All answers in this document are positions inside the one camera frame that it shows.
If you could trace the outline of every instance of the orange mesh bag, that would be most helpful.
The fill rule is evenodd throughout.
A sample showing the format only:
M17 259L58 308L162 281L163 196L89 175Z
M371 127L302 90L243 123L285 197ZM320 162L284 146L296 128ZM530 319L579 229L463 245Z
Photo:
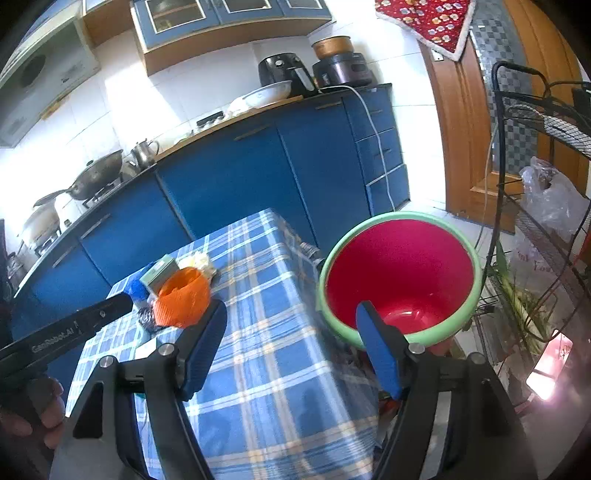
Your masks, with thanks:
M195 325L211 299L209 282L197 268L187 267L170 277L154 302L157 325L186 328Z

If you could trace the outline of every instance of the metal kettle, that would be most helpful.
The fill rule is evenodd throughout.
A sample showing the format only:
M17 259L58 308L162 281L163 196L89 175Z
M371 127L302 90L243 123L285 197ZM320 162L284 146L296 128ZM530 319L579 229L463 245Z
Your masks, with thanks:
M156 153L150 149L150 145L156 144ZM131 149L131 154L134 156L135 161L138 163L138 167L141 170L150 168L156 163L155 156L160 152L160 143L157 140L148 142L148 139L143 140L135 144L135 147Z

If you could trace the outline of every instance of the blue kitchen cabinet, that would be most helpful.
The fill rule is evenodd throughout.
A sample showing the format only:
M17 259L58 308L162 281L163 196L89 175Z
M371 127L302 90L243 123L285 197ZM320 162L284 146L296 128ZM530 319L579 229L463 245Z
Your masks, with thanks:
M369 116L378 133L395 127L396 122L394 121L389 86L362 90L360 94L368 107ZM375 135L374 129L369 123L367 112L357 95L347 95L344 100L355 141Z
M48 254L43 267L35 272L31 282L31 292L38 300L37 328L94 305L103 300L111 289L72 237L60 242ZM63 385L64 398L67 398L83 347L84 344L70 350L47 368L47 374Z
M152 171L133 183L78 227L80 243L111 285L191 242Z
M47 318L38 327L101 301L111 289L73 237L48 253L30 282L27 284Z
M196 238L273 208L315 243L277 129L264 118L187 145L158 163L158 175Z
M344 234L370 217L343 99L307 100L281 115L277 125L317 244L328 254Z
M329 17L324 0L277 0L286 17Z
M283 17L277 0L212 0L222 24Z
M19 296L12 301L12 338L14 340L20 340L31 332L38 330L40 326L53 321L54 317L55 315L51 317L51 320L46 318L44 309L41 308L41 303L33 295L31 290L27 288L25 291L20 292Z
M380 144L378 144L378 139L375 135L357 142L357 151L359 152L365 184L383 176L402 163L402 152L400 150L400 141L396 129L391 128L390 130L380 133L379 140L384 155L383 164L382 155L379 151Z
M220 24L213 0L134 0L139 32L148 48Z
M388 187L392 202L390 202L390 198L388 197ZM410 199L407 166L404 164L399 165L389 172L388 175L382 176L369 184L367 191L372 216L392 212L392 203L394 204L394 209L398 209Z

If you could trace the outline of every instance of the green bowl rim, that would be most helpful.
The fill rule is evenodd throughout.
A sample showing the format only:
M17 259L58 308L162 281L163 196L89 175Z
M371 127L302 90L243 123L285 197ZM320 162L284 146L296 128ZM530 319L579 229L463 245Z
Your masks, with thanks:
M424 346L431 346L435 345L443 340L455 335L468 321L471 317L472 313L476 309L476 305L480 298L480 292L482 290L482 268L480 266L480 259L478 258L478 254L476 250L472 246L472 244L468 241L468 239L464 236L461 231L456 229L454 226L449 225L448 223L444 222L438 217L433 215L428 215L426 213L420 212L390 212L390 213L383 213L381 215L375 216L370 218L369 220L360 223L358 226L351 229L341 240L339 243L335 245L335 247L331 250L324 266L322 267L322 272L320 273L320 280L318 284L318 301L320 309L326 319L326 322L329 324L329 327L336 334L338 337L343 339L345 342L353 345L354 347L365 350L363 345L363 341L361 339L361 335L359 332L348 325L342 323L336 316L333 315L331 312L328 302L326 300L325 295L325 285L326 280L328 278L330 269L335 261L335 258L339 254L339 252L348 244L354 237L359 235L361 232L378 225L380 223L384 223L390 220L402 220L402 219L411 219L411 220L421 220L427 223L432 223L433 225L437 225L444 230L451 233L454 237L456 237L464 246L466 252L470 255L472 260L472 268L474 272L474 282L472 284L472 289L470 293L466 297L464 303L450 315L447 319L434 325L422 332L415 332L405 335L408 343L422 343Z

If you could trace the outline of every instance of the metal screw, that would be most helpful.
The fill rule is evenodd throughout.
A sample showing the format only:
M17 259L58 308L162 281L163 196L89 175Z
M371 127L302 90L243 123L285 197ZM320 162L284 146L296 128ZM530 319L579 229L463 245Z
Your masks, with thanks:
M411 343L408 346L408 351L415 355L421 355L422 353L425 353L425 346L420 343Z
M158 348L158 353L162 356L169 356L173 352L174 345L172 343L165 343L164 345L160 345Z
M472 352L468 355L470 362L476 365L484 365L486 363L486 357L478 352Z
M115 357L113 357L112 355L107 355L99 360L99 365L101 366L101 368L107 368L113 365L114 361Z

